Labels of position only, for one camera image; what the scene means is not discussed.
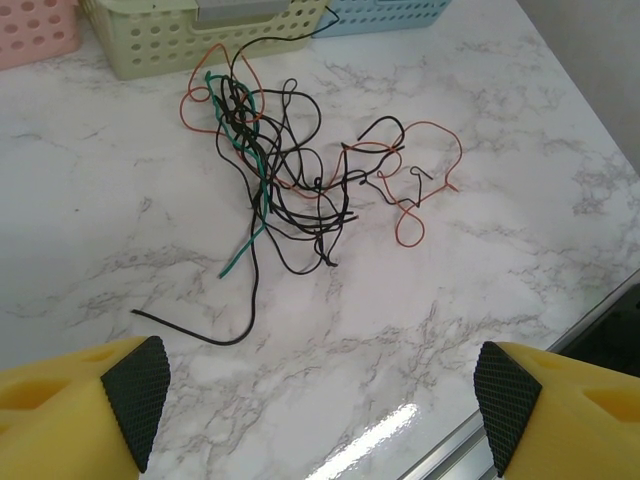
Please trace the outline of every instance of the plastic basket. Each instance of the plastic basket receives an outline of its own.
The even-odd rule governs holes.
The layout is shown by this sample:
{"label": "plastic basket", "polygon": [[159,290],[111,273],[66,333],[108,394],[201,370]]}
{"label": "plastic basket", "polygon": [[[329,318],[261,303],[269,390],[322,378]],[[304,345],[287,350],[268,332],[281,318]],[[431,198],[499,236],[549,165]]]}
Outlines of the plastic basket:
{"label": "plastic basket", "polygon": [[[81,4],[116,75],[132,79],[191,69],[216,43],[224,44],[233,55],[258,37],[309,34],[327,1],[292,0],[285,12],[275,16],[225,20],[211,28],[198,25],[195,0],[81,0]],[[306,42],[263,40],[244,53],[249,57],[283,53]],[[222,52],[217,51],[207,64],[223,61]]]}
{"label": "plastic basket", "polygon": [[[315,36],[334,37],[428,27],[438,19],[449,3],[451,0],[333,0],[331,8],[340,16],[340,21]],[[318,28],[334,19],[327,12]]]}
{"label": "plastic basket", "polygon": [[79,46],[73,2],[0,0],[0,70],[73,52]]}

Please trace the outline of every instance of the white marble table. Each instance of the white marble table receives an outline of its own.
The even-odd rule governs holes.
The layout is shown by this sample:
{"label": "white marble table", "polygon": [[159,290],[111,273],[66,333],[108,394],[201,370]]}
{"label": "white marble table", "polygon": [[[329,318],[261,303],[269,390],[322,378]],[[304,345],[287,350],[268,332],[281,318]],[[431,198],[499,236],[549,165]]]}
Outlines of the white marble table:
{"label": "white marble table", "polygon": [[[0,72],[0,366],[160,335],[173,381],[145,479],[396,478],[476,409],[483,341],[546,347],[636,269],[638,177],[515,0],[253,64],[315,96],[327,157],[383,114],[460,134],[460,193],[420,209],[425,242],[397,246],[397,209],[356,186],[339,267],[294,277],[259,239],[241,345],[133,317],[242,330],[249,262],[217,274],[250,211],[213,139],[179,122],[187,75],[119,82],[87,32],[75,54]],[[407,145],[408,164],[451,159],[427,130]]]}

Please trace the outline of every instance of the red wire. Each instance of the red wire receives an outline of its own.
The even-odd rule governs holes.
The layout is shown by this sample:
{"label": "red wire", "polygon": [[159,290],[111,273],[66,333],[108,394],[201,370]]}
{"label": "red wire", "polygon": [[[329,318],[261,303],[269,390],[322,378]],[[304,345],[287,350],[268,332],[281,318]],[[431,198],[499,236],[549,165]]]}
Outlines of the red wire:
{"label": "red wire", "polygon": [[[180,120],[182,121],[182,123],[184,124],[185,127],[187,127],[189,130],[191,130],[193,132],[210,133],[210,134],[218,135],[218,131],[217,130],[193,127],[192,125],[190,125],[187,122],[187,120],[186,120],[186,118],[184,116],[184,104],[185,104],[187,98],[189,98],[190,100],[192,100],[194,102],[197,102],[197,103],[203,103],[203,102],[206,102],[206,101],[211,99],[211,93],[209,92],[209,89],[207,87],[204,87],[204,86],[193,87],[193,82],[195,80],[195,77],[196,77],[198,71],[200,70],[202,65],[207,61],[207,58],[209,58],[209,56],[218,48],[222,49],[222,52],[223,52],[224,57],[225,57],[225,60],[227,62],[227,66],[229,67],[229,69],[231,69],[231,63],[229,61],[229,54],[228,54],[227,49],[225,48],[225,46],[223,44],[221,44],[221,43],[217,43],[217,44],[213,45],[209,50],[207,50],[205,55],[202,57],[202,59],[200,59],[200,61],[196,65],[196,67],[191,72],[191,76],[189,77],[189,83],[187,84],[187,91],[183,95],[182,99],[180,100],[180,111],[179,111]],[[259,92],[260,92],[260,100],[261,100],[260,112],[254,118],[252,118],[250,120],[245,120],[245,123],[255,123],[258,120],[260,120],[262,118],[262,116],[264,115],[264,111],[265,111],[265,107],[266,107],[264,89],[262,87],[262,84],[260,83],[260,79],[258,78],[258,75],[254,71],[254,69],[251,67],[251,64],[249,63],[247,58],[244,56],[244,54],[240,54],[240,56],[242,57],[242,61],[244,62],[244,64],[247,66],[247,68],[251,72],[251,75],[253,76],[254,80],[256,81],[256,83],[258,85]],[[194,93],[199,92],[199,91],[206,91],[206,96],[200,97],[200,98],[198,98],[197,96],[194,96]],[[418,202],[413,203],[409,207],[404,207],[402,204],[400,204],[398,202],[398,200],[396,199],[394,194],[391,192],[391,189],[389,188],[389,183],[387,182],[387,179],[389,179],[389,178],[393,177],[394,175],[396,175],[400,171],[400,169],[402,168],[402,162],[403,162],[402,155],[393,146],[400,140],[402,135],[398,136],[398,138],[391,145],[388,145],[388,144],[382,143],[382,142],[374,142],[374,141],[366,141],[366,142],[364,142],[363,141],[363,142],[358,142],[358,143],[356,143],[354,145],[350,145],[350,146],[344,147],[341,150],[340,155],[338,156],[338,161],[336,163],[335,172],[333,173],[333,176],[331,177],[331,179],[329,180],[329,183],[327,184],[327,185],[333,185],[333,183],[335,182],[336,178],[338,178],[338,173],[340,171],[340,164],[342,163],[347,151],[349,151],[349,150],[353,150],[353,149],[355,149],[357,147],[361,147],[361,146],[365,146],[365,145],[371,145],[371,146],[379,146],[379,147],[381,146],[381,147],[386,148],[387,152],[395,153],[397,158],[398,158],[397,167],[391,173],[386,174],[386,175],[383,174],[382,172],[378,171],[376,173],[376,176],[382,180],[382,183],[384,184],[384,188],[387,191],[387,195],[389,195],[389,197],[391,198],[393,203],[400,210],[402,210],[402,215],[400,215],[400,218],[396,222],[396,226],[395,226],[394,230],[395,230],[396,242],[398,242],[399,245],[401,245],[401,246],[403,246],[405,248],[413,248],[413,247],[418,246],[420,243],[422,243],[422,241],[424,240],[424,237],[426,236],[426,226],[425,226],[424,222],[417,215],[412,213],[411,210],[416,208],[417,205],[422,204],[424,201],[428,200],[429,198],[433,197],[434,195],[436,195],[436,194],[438,194],[438,193],[440,193],[440,192],[442,192],[442,191],[444,191],[444,190],[446,190],[448,188],[450,188],[454,192],[458,192],[459,191],[449,181],[449,177],[453,173],[453,170],[460,164],[460,162],[462,161],[462,156],[463,156],[463,148],[462,148],[462,142],[460,142],[460,138],[454,132],[449,130],[448,128],[443,127],[442,125],[439,125],[439,124],[437,124],[435,122],[431,122],[431,121],[428,121],[428,120],[421,120],[421,121],[418,121],[418,122],[414,122],[411,125],[409,125],[407,128],[405,128],[404,133],[406,134],[410,129],[412,129],[413,127],[418,126],[418,125],[428,125],[428,126],[436,127],[438,129],[448,133],[449,135],[451,135],[455,139],[456,143],[458,144],[458,149],[459,149],[458,158],[447,169],[447,172],[445,173],[444,184],[442,186],[438,187],[437,189],[435,189],[435,190],[427,193],[426,195],[424,195],[422,198],[419,199]],[[242,160],[242,157],[240,156],[240,152],[238,152],[236,150],[236,154],[238,155],[240,160]],[[254,173],[256,173],[256,174],[258,173],[257,170],[255,170],[250,165],[248,165],[248,168],[251,169]],[[319,195],[307,195],[306,193],[303,193],[302,191],[300,191],[297,188],[295,188],[294,185],[292,185],[289,182],[287,182],[285,180],[282,180],[280,178],[276,177],[276,180],[278,181],[278,183],[280,183],[280,185],[282,185],[283,187],[295,192],[296,194],[298,194],[302,198],[305,198],[305,199],[308,199],[308,200],[316,200],[319,197]],[[400,238],[400,226],[401,226],[402,222],[407,217],[410,217],[410,218],[414,219],[418,223],[418,225],[420,226],[420,237],[414,243],[405,243]]]}
{"label": "red wire", "polygon": [[[382,175],[380,172],[377,173],[378,178],[382,179],[382,182],[384,183],[384,188],[387,191],[387,194],[391,197],[391,200],[393,200],[393,202],[398,206],[398,208],[400,210],[402,210],[402,215],[400,215],[400,218],[396,222],[395,236],[396,236],[396,242],[398,242],[400,245],[402,245],[405,248],[413,248],[413,247],[418,246],[422,242],[422,240],[424,240],[424,237],[426,235],[426,227],[424,225],[424,222],[422,220],[420,220],[420,218],[418,218],[416,215],[411,213],[411,210],[413,210],[418,204],[422,204],[422,202],[428,200],[429,198],[433,197],[437,193],[440,193],[440,192],[446,190],[447,188],[450,188],[454,192],[459,192],[459,190],[449,181],[449,177],[451,176],[451,173],[453,172],[453,170],[462,161],[462,155],[463,155],[462,142],[460,142],[460,138],[454,132],[449,130],[448,128],[445,128],[442,125],[439,125],[439,124],[434,123],[434,122],[430,122],[430,121],[427,121],[427,120],[422,120],[422,121],[419,121],[419,122],[414,122],[411,125],[409,125],[407,128],[405,128],[405,130],[404,130],[405,133],[407,131],[409,131],[411,128],[415,127],[416,125],[430,125],[430,126],[439,128],[440,130],[442,130],[442,131],[448,133],[449,135],[451,135],[456,140],[456,143],[458,144],[459,154],[458,154],[458,158],[456,159],[456,161],[453,162],[453,164],[447,169],[447,173],[445,173],[445,175],[444,175],[444,184],[442,186],[438,187],[437,189],[433,190],[432,192],[427,193],[426,195],[424,195],[419,200],[419,202],[416,202],[416,203],[412,204],[410,207],[407,207],[407,208],[403,207],[400,203],[398,203],[398,200],[396,200],[396,198],[393,195],[393,193],[391,193],[391,189],[389,188],[389,184],[387,183],[388,176]],[[415,219],[418,222],[418,224],[420,225],[420,229],[421,229],[420,238],[418,238],[418,240],[415,241],[414,243],[404,243],[400,239],[400,225],[405,220],[405,218],[407,218],[407,216]]]}

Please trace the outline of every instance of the wire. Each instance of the wire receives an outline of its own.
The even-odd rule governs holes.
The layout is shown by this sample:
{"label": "wire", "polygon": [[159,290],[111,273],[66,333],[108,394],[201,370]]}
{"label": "wire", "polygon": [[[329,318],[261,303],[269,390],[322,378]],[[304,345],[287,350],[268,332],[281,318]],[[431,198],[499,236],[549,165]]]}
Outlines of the wire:
{"label": "wire", "polygon": [[[295,275],[308,275],[323,264],[329,267],[338,265],[333,258],[334,249],[345,226],[358,220],[358,216],[350,208],[350,185],[357,183],[361,186],[369,186],[381,195],[386,203],[401,210],[402,213],[395,226],[395,236],[398,244],[407,248],[417,246],[426,235],[425,224],[414,213],[414,209],[419,209],[424,201],[441,191],[446,189],[458,191],[449,179],[462,159],[462,144],[459,138],[445,127],[430,121],[419,121],[405,127],[396,117],[382,116],[374,120],[357,137],[355,143],[342,143],[335,160],[335,167],[327,168],[321,155],[311,146],[322,128],[322,111],[315,99],[298,90],[298,81],[294,78],[287,79],[280,89],[263,87],[244,55],[245,50],[261,41],[292,42],[324,31],[340,21],[333,10],[328,7],[327,10],[334,16],[334,20],[327,26],[296,38],[256,38],[240,47],[231,60],[224,45],[213,45],[194,68],[189,77],[187,91],[180,100],[181,121],[189,130],[215,136],[218,156],[241,175],[252,209],[247,241],[219,274],[220,278],[225,277],[242,256],[250,251],[254,282],[251,290],[249,322],[245,330],[231,340],[216,340],[141,310],[132,310],[132,313],[213,345],[235,345],[246,338],[255,325],[256,297],[260,278],[255,242],[263,232],[267,234],[286,270]],[[208,71],[204,77],[205,85],[195,86],[198,72],[217,49],[222,50],[229,73],[213,75]],[[239,58],[249,70],[257,89],[250,90],[236,78],[234,69]],[[278,116],[272,115],[267,108],[272,99],[278,100],[280,107]],[[196,103],[210,101],[217,123],[216,128],[192,126],[184,114],[187,100]],[[298,136],[290,118],[291,104],[294,100],[297,106],[309,108],[316,118],[311,132],[305,137]],[[390,144],[367,139],[379,129],[382,123],[391,124],[398,129],[398,136]],[[389,179],[403,171],[404,142],[407,133],[418,125],[431,125],[451,134],[457,141],[459,156],[447,169],[444,184],[426,194],[423,192],[423,178],[433,181],[433,177],[415,165],[410,167],[409,174],[417,182],[417,195],[415,199],[409,197],[397,199],[391,191]],[[221,143],[224,141],[231,145],[235,158],[230,157],[222,148]],[[354,155],[370,157],[374,161],[367,168],[352,168]],[[413,243],[404,242],[399,234],[400,226],[407,217],[417,222],[420,228],[419,239]],[[292,266],[280,245],[283,240],[310,244],[315,259],[301,267]]]}

